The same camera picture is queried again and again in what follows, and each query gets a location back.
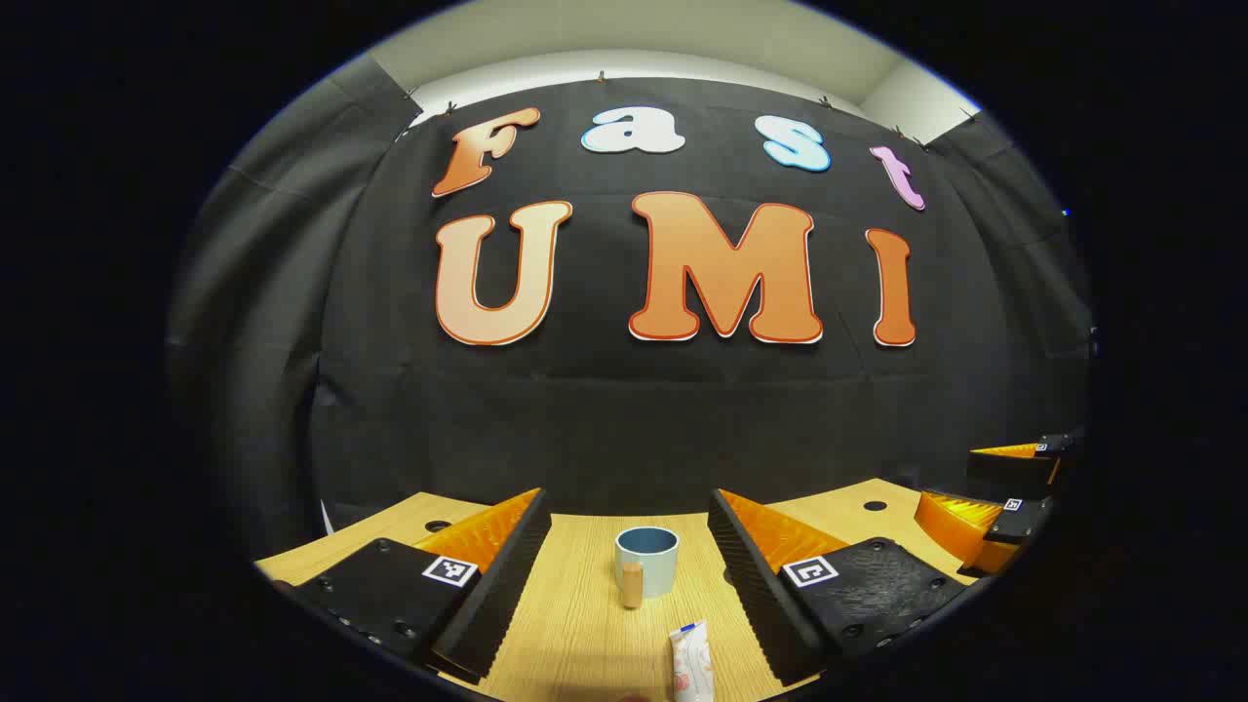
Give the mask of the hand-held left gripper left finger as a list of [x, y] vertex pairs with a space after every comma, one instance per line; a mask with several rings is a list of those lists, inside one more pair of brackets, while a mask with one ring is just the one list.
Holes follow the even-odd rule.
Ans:
[[530, 488], [406, 545], [378, 536], [281, 595], [407, 665], [479, 683], [510, 628], [550, 530], [545, 488]]

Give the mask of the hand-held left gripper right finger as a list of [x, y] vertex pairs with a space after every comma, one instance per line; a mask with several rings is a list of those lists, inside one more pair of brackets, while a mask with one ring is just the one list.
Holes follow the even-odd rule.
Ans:
[[713, 490], [708, 528], [782, 685], [905, 647], [968, 590], [891, 538], [842, 542], [725, 488]]

